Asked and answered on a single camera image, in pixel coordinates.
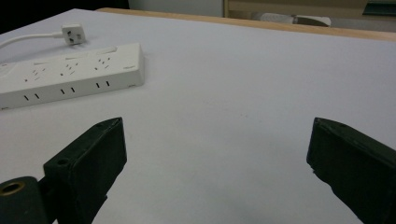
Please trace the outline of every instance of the extension cord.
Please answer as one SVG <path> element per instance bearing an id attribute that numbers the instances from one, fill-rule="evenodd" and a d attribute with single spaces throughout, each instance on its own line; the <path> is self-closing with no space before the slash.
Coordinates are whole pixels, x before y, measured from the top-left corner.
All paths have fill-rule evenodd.
<path id="1" fill-rule="evenodd" d="M 144 83 L 140 44 L 0 64 L 2 110 L 115 91 Z"/>

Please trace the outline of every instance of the black mechanical part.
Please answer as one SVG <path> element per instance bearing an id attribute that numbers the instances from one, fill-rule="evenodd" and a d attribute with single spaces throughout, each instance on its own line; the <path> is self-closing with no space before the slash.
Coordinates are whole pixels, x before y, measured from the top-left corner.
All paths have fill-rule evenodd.
<path id="1" fill-rule="evenodd" d="M 363 223 L 396 223 L 395 150 L 343 123 L 315 118 L 307 162 Z"/>
<path id="2" fill-rule="evenodd" d="M 97 123 L 44 164 L 39 182 L 0 185 L 0 223 L 92 223 L 126 162 L 122 118 Z"/>

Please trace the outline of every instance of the power plug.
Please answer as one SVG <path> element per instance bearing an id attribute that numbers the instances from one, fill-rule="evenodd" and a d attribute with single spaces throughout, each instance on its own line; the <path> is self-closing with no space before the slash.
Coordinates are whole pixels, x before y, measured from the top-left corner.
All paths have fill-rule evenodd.
<path id="1" fill-rule="evenodd" d="M 82 44 L 86 42 L 84 30 L 79 23 L 62 26 L 62 35 L 68 45 Z"/>
<path id="2" fill-rule="evenodd" d="M 140 44 L 0 64 L 0 108 L 75 98 L 144 84 Z"/>

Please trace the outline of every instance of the power outlet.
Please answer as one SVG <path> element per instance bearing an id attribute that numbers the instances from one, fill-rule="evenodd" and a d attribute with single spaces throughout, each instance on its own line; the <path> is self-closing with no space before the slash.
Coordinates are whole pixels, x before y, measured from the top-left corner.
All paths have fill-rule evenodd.
<path id="1" fill-rule="evenodd" d="M 0 64 L 0 108 L 141 86 L 143 67 L 144 57 L 138 43 Z"/>

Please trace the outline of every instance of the power cord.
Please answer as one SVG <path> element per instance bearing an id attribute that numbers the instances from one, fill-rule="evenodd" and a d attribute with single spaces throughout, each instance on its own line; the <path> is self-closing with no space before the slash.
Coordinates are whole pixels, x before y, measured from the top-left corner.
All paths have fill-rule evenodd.
<path id="1" fill-rule="evenodd" d="M 82 25 L 79 23 L 71 23 L 65 24 L 62 26 L 61 32 L 55 32 L 51 34 L 42 34 L 42 35 L 22 35 L 11 38 L 7 41 L 0 43 L 0 49 L 17 41 L 24 39 L 32 39 L 32 38 L 63 38 L 66 44 L 68 45 L 76 45 L 82 44 L 86 42 L 84 30 L 82 29 Z"/>

